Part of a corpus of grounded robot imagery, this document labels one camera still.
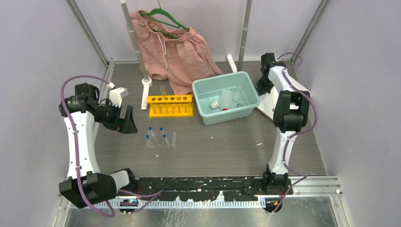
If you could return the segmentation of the small clear glass beaker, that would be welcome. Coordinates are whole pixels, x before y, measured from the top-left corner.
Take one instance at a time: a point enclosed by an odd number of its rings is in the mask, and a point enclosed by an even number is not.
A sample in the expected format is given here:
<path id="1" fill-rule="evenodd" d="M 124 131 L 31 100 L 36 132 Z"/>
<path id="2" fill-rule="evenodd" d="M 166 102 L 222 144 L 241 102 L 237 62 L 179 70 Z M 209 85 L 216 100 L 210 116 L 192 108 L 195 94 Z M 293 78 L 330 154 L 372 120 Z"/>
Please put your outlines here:
<path id="1" fill-rule="evenodd" d="M 234 94 L 232 100 L 235 104 L 235 108 L 243 107 L 244 106 L 244 99 L 243 96 L 240 94 Z"/>

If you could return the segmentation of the white wash bottle red cap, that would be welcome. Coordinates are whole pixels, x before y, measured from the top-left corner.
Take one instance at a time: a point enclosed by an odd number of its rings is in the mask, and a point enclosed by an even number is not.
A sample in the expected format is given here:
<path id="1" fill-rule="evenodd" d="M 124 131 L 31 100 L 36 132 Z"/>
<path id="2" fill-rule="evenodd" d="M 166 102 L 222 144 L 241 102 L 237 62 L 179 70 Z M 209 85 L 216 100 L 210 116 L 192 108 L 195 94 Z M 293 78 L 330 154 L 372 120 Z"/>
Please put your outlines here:
<path id="1" fill-rule="evenodd" d="M 232 109 L 232 97 L 233 93 L 229 89 L 222 90 L 220 97 L 220 109 L 222 111 Z"/>

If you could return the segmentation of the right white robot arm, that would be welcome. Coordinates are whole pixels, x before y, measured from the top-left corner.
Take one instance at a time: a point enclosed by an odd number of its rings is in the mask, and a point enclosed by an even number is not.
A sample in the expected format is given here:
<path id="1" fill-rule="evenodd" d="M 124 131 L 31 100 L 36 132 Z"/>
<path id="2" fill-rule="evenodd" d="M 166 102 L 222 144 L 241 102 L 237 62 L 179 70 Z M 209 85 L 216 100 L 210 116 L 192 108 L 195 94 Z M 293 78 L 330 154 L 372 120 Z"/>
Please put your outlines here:
<path id="1" fill-rule="evenodd" d="M 308 120 L 310 92 L 286 75 L 287 71 L 288 66 L 273 53 L 261 56 L 262 76 L 255 86 L 260 98 L 257 108 L 272 119 L 277 130 L 273 154 L 262 177 L 262 189 L 268 194 L 290 187 L 292 147 Z"/>

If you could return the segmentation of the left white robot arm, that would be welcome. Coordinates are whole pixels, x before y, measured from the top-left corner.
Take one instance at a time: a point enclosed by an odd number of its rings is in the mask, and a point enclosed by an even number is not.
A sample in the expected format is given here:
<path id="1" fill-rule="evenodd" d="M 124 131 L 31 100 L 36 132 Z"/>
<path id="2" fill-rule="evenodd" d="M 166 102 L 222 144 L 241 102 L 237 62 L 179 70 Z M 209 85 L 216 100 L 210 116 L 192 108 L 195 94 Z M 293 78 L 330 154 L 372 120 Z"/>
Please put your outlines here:
<path id="1" fill-rule="evenodd" d="M 128 95 L 123 87 L 113 88 L 105 103 L 99 99 L 98 88 L 88 83 L 75 86 L 75 95 L 59 105 L 69 138 L 69 170 L 67 178 L 59 183 L 60 194 L 77 208 L 87 203 L 97 204 L 116 197 L 119 190 L 133 195 L 138 182 L 129 168 L 103 174 L 96 161 L 94 125 L 122 134 L 138 132 L 133 120 L 133 108 L 127 106 L 125 116 L 120 117 L 122 99 Z"/>

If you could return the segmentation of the small white cup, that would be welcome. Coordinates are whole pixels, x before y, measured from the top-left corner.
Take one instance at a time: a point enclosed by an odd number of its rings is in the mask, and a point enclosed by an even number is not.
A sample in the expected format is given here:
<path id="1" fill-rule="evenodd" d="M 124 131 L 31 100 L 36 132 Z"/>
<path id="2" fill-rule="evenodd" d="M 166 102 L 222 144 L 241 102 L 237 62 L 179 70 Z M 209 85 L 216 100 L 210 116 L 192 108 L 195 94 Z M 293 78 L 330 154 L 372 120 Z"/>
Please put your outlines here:
<path id="1" fill-rule="evenodd" d="M 217 102 L 217 100 L 213 100 L 211 103 L 210 103 L 210 108 L 212 109 L 212 110 L 215 110 L 215 109 L 218 109 L 219 107 L 220 107 L 220 105 L 219 105 L 219 103 Z"/>

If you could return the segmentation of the clear test tube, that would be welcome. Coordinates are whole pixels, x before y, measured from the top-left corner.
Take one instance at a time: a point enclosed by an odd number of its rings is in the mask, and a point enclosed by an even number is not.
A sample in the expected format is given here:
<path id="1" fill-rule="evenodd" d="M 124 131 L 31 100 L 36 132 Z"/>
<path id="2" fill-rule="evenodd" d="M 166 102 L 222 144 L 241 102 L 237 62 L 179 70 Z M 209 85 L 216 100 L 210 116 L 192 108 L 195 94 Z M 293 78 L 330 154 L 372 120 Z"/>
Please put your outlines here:
<path id="1" fill-rule="evenodd" d="M 160 86 L 160 91 L 162 93 L 163 99 L 167 100 L 168 98 L 167 98 L 167 94 L 166 94 L 166 89 L 163 85 Z"/>

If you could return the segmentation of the white bin lid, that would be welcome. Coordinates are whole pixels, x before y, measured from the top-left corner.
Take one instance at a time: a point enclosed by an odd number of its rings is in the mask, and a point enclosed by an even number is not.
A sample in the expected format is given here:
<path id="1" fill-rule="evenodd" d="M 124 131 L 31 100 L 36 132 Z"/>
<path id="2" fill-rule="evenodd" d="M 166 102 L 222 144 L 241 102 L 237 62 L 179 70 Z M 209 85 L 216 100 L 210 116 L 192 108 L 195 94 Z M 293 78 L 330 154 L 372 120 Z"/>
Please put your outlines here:
<path id="1" fill-rule="evenodd" d="M 275 87 L 270 90 L 270 93 L 259 96 L 260 104 L 257 106 L 257 108 L 271 120 L 273 120 L 274 110 L 278 97 L 279 93 Z"/>

